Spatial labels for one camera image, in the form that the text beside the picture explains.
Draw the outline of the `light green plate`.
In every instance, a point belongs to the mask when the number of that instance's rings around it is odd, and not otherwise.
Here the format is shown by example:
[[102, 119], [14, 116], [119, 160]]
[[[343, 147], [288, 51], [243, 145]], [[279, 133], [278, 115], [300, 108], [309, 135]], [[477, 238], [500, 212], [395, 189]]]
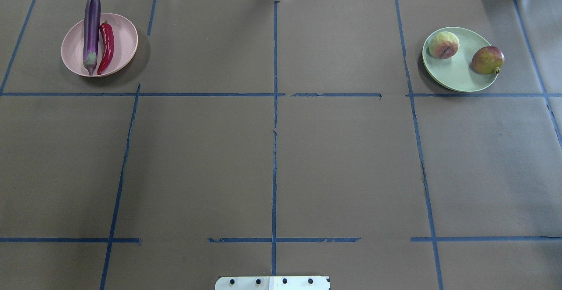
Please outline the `light green plate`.
[[[439, 59], [429, 53], [429, 43], [440, 32], [455, 34], [460, 47], [451, 58]], [[431, 78], [441, 86], [457, 92], [478, 92], [490, 87], [497, 74], [480, 74], [472, 69], [472, 57], [482, 47], [490, 43], [483, 36], [472, 30], [457, 26], [448, 26], [435, 30], [425, 40], [422, 60]]]

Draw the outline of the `red apple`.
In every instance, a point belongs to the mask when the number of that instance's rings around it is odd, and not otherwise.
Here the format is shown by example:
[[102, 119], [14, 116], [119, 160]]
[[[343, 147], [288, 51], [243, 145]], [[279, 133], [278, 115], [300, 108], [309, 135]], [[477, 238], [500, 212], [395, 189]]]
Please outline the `red apple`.
[[472, 69], [480, 74], [497, 75], [503, 65], [504, 54], [496, 46], [482, 47], [472, 56]]

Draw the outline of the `white column with base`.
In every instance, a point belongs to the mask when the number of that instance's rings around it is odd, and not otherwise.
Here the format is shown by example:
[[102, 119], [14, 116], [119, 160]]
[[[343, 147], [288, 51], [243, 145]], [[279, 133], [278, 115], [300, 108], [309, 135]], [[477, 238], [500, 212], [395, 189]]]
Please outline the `white column with base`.
[[328, 276], [225, 276], [215, 290], [330, 290]]

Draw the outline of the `yellow pink peach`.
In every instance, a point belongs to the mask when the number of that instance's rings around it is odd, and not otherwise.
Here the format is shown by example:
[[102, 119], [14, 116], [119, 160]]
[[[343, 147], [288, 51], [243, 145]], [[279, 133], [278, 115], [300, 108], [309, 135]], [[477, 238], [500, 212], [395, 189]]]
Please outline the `yellow pink peach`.
[[437, 33], [428, 44], [428, 52], [434, 58], [447, 59], [454, 56], [459, 49], [460, 40], [451, 32]]

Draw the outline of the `pink plate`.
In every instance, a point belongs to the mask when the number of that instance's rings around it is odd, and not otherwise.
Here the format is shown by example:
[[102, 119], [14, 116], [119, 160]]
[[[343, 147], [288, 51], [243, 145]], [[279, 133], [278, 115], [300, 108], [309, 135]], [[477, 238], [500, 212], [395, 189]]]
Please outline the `pink plate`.
[[102, 74], [95, 70], [90, 76], [83, 66], [83, 33], [84, 20], [76, 23], [61, 44], [61, 58], [68, 70], [89, 78], [99, 78], [112, 75], [123, 69], [134, 58], [138, 47], [138, 32], [134, 24], [122, 15], [103, 12], [101, 22], [107, 21], [114, 33], [114, 56]]

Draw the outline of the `purple eggplant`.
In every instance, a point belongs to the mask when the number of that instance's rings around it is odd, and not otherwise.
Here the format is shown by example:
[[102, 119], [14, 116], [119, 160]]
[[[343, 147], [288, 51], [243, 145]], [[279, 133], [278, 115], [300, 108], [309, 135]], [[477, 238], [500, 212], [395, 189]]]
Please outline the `purple eggplant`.
[[83, 20], [83, 66], [92, 76], [97, 66], [101, 1], [87, 0]]

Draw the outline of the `red chili pepper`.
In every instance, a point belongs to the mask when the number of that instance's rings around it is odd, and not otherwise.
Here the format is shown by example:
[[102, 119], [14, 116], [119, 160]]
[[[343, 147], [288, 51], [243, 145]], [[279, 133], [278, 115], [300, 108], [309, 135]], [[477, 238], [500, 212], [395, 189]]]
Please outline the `red chili pepper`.
[[104, 21], [100, 25], [100, 35], [104, 44], [104, 54], [101, 58], [100, 65], [97, 69], [97, 74], [101, 75], [106, 72], [114, 57], [115, 38], [112, 26], [108, 21]]

